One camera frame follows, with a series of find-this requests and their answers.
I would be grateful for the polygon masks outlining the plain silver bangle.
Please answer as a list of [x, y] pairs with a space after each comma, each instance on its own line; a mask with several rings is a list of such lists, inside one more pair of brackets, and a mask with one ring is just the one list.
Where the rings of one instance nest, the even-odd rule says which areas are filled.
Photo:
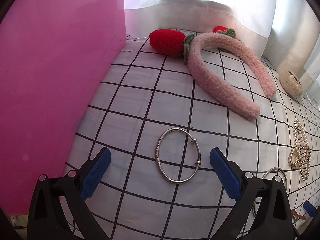
[[[284, 186], [285, 186], [285, 189], [287, 190], [287, 177], [286, 177], [286, 174], [284, 172], [284, 170], [282, 168], [279, 168], [279, 167], [273, 167], [271, 169], [269, 169], [268, 171], [266, 171], [264, 173], [264, 175], [262, 176], [262, 179], [266, 179], [266, 177], [271, 174], [271, 173], [279, 173], [280, 175], [278, 175], [279, 177], [281, 177], [283, 179], [283, 183], [284, 183]], [[255, 200], [254, 201], [254, 204], [252, 206], [252, 213], [253, 213], [253, 216], [255, 217], [257, 215], [257, 208], [256, 208], [256, 205], [257, 205], [257, 201]]]

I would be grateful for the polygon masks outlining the gold pearl hair claw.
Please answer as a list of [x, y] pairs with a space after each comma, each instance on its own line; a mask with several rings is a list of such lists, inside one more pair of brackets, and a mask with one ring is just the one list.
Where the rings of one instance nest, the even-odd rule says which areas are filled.
[[292, 168], [298, 168], [302, 181], [307, 181], [310, 174], [311, 149], [305, 129], [299, 120], [293, 123], [294, 147], [289, 153], [288, 163]]

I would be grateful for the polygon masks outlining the pink fuzzy strawberry headband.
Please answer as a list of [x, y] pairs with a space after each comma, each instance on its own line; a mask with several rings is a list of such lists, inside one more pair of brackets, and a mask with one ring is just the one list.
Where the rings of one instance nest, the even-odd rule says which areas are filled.
[[233, 54], [232, 61], [243, 62], [266, 98], [270, 99], [276, 93], [274, 81], [259, 57], [236, 38], [233, 29], [200, 34], [157, 29], [149, 34], [149, 42], [151, 48], [160, 54], [182, 58], [196, 83], [208, 95], [246, 120], [257, 119], [260, 107], [213, 70], [222, 66], [222, 62], [215, 62], [219, 51]]

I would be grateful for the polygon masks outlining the brown hair clip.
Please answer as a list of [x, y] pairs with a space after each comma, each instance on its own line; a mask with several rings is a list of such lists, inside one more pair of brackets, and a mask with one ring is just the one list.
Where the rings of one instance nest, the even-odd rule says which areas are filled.
[[305, 221], [307, 217], [305, 215], [300, 215], [297, 213], [295, 209], [291, 209], [291, 217], [293, 221], [296, 223], [298, 220]]

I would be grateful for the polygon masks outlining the white black grid bedsheet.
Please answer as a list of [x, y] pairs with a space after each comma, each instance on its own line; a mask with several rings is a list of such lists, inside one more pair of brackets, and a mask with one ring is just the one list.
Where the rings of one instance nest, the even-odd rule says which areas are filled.
[[[195, 82], [180, 58], [154, 51], [146, 38], [128, 36], [102, 79], [76, 130], [66, 170], [78, 169], [102, 147], [111, 164], [86, 204], [110, 239], [209, 239], [231, 211], [209, 154], [218, 147], [243, 170], [262, 177], [273, 167], [287, 177], [292, 209], [319, 205], [319, 110], [293, 100], [278, 73], [268, 99], [243, 62], [218, 52], [213, 70], [260, 106], [247, 121], [215, 101]], [[302, 181], [289, 166], [293, 123], [299, 120], [311, 149], [310, 174]]]

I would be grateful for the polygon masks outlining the pink plastic storage bin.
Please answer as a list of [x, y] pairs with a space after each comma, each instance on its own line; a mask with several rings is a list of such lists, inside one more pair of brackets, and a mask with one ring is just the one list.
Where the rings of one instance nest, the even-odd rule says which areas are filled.
[[1, 208], [24, 215], [63, 173], [84, 112], [125, 44], [124, 0], [15, 0], [1, 22]]

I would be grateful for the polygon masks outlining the white sheer curtain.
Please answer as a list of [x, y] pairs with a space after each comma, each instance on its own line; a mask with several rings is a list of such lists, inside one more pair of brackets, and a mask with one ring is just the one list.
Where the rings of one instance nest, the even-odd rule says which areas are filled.
[[292, 68], [307, 85], [319, 79], [319, 19], [307, 0], [124, 0], [124, 7], [134, 37], [223, 25], [275, 68]]

